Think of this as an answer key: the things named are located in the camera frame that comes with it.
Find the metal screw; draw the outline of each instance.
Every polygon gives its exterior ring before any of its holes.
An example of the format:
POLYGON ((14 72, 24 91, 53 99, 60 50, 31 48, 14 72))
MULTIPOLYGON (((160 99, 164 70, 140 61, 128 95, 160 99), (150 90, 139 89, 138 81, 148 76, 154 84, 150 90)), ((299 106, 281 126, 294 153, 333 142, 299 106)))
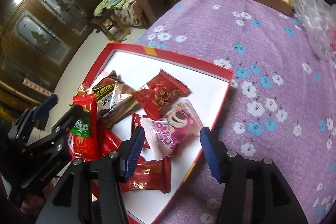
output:
POLYGON ((235 156, 237 156, 237 153, 235 151, 233 151, 233 150, 230 150, 230 151, 227 152, 227 155, 229 157, 235 157, 235 156))
POLYGON ((272 160, 270 158, 264 158, 264 163, 265 164, 272 164, 272 160))
POLYGON ((118 157, 118 155, 119 155, 119 154, 118 154, 117 151, 112 151, 112 152, 109 153, 109 157, 110 157, 110 158, 116 158, 116 157, 118 157))
POLYGON ((73 160, 72 163, 73 163, 74 165, 80 165, 80 164, 82 163, 82 161, 83 161, 83 160, 82 160, 81 158, 77 158, 77 159, 73 160))

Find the yellow stripe on box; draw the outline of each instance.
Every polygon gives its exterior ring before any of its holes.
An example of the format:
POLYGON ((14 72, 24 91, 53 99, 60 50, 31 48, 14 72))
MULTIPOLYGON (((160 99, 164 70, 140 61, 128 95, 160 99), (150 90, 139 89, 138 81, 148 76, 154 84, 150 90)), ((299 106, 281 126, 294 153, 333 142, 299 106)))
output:
POLYGON ((145 52, 149 55, 154 55, 154 56, 158 56, 158 54, 156 53, 155 48, 153 47, 148 47, 148 46, 144 46, 143 49, 145 50, 145 52))
POLYGON ((184 179, 183 179, 183 182, 185 182, 185 181, 188 179, 188 177, 189 177, 191 171, 192 171, 192 170, 194 169, 194 167, 195 167, 195 164, 196 164, 196 163, 193 162, 193 164, 192 164, 191 167, 189 168, 187 174, 185 175, 185 177, 184 177, 184 179))

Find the pink snack package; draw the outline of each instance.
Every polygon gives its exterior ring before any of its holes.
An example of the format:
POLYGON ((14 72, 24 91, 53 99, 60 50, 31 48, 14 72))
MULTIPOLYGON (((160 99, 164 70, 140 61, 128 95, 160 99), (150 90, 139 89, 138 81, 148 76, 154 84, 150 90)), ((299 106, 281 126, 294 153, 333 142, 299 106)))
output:
POLYGON ((199 136, 203 127, 189 100, 175 104, 158 121, 142 118, 141 126, 156 160, 171 155, 175 146, 190 136, 199 136))

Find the wooden stool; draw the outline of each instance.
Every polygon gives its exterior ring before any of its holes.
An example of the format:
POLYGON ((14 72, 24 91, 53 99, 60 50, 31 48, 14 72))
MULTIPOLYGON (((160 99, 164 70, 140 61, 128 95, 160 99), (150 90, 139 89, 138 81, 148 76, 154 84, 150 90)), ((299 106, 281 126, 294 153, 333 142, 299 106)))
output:
POLYGON ((131 34, 130 30, 127 29, 126 26, 116 16, 113 9, 104 10, 102 17, 100 17, 100 18, 94 17, 91 20, 91 22, 98 25, 109 40, 113 40, 116 43, 121 43, 121 40, 116 39, 116 37, 113 34, 111 34, 109 29, 107 29, 107 27, 105 27, 105 25, 104 25, 104 22, 109 18, 112 20, 112 23, 115 22, 117 24, 116 25, 116 27, 118 27, 117 32, 119 32, 120 30, 123 30, 127 35, 131 34))

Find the purple tablecloth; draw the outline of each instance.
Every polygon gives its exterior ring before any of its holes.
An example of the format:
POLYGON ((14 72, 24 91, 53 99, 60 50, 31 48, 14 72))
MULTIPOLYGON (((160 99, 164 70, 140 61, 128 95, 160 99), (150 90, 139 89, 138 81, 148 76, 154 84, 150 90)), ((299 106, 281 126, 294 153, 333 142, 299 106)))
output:
MULTIPOLYGON (((336 200, 336 63, 314 57, 300 20, 252 0, 182 0, 137 44, 233 70, 220 140, 273 159, 309 223, 324 217, 336 200)), ((159 222, 213 223, 223 189, 200 160, 159 222)))

